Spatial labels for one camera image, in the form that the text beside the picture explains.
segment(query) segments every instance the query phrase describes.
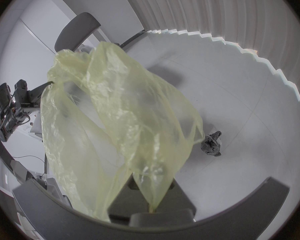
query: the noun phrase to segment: yellow plastic bag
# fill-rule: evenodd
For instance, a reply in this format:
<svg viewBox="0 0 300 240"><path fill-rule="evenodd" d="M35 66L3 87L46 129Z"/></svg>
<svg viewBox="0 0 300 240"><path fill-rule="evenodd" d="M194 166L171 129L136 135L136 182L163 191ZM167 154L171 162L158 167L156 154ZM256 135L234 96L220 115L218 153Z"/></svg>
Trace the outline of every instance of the yellow plastic bag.
<svg viewBox="0 0 300 240"><path fill-rule="evenodd" d="M41 98L50 167L72 206L108 221L107 208L133 173L153 212L192 146L199 113L175 87L120 47L60 51Z"/></svg>

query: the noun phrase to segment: floor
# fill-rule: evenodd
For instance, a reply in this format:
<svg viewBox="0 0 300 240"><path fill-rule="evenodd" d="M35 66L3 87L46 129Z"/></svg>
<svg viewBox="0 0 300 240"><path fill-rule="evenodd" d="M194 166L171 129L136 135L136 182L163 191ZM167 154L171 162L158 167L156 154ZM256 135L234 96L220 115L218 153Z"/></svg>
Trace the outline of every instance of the floor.
<svg viewBox="0 0 300 240"><path fill-rule="evenodd" d="M197 207L195 219L236 204L272 176L291 187L282 216L273 221L282 224L300 199L300 145L293 149L300 144L300 100L280 70L199 35L146 33L125 50L185 95L206 134L213 127L222 132L220 157L195 145L176 174Z"/></svg>

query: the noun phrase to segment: black baseboard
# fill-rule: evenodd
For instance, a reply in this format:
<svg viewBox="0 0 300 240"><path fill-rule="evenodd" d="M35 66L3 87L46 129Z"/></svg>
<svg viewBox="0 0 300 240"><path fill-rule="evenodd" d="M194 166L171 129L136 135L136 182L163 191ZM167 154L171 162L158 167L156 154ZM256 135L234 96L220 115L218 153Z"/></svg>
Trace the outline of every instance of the black baseboard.
<svg viewBox="0 0 300 240"><path fill-rule="evenodd" d="M121 44L120 47L124 48L127 44L129 44L136 38L140 37L143 33L145 33L145 30L140 31L139 33L135 34L133 37L129 38L127 41L125 41L123 44Z"/></svg>

